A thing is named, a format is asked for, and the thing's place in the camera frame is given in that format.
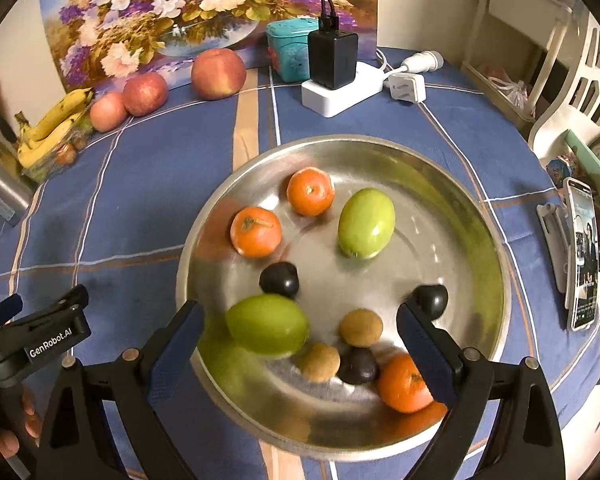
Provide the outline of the person's left hand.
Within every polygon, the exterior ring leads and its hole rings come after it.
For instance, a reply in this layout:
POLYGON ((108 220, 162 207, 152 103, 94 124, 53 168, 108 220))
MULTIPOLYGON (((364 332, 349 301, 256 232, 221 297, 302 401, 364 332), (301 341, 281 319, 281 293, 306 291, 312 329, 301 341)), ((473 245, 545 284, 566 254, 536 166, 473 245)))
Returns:
POLYGON ((6 413, 0 417, 0 454, 4 460, 15 457, 20 451, 20 438, 40 445, 43 421, 36 410, 33 392, 27 386, 19 386, 6 394, 6 413))

